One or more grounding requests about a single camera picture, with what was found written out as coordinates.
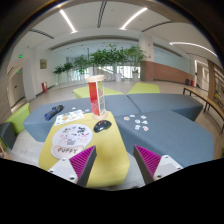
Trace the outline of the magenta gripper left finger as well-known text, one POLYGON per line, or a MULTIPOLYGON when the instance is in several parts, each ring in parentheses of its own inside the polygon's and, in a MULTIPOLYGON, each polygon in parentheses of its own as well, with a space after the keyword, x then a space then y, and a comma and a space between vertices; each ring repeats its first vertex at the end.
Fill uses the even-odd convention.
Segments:
POLYGON ((49 169, 49 172, 78 186, 85 187, 96 157, 96 146, 91 146, 71 158, 60 159, 49 169))

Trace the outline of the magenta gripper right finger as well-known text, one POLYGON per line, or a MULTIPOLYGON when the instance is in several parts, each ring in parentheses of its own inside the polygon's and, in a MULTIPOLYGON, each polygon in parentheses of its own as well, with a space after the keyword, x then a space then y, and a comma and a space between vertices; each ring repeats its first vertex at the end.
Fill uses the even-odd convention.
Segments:
POLYGON ((150 184, 182 169, 182 166, 169 155, 159 156, 138 145, 134 146, 133 155, 145 184, 150 184))

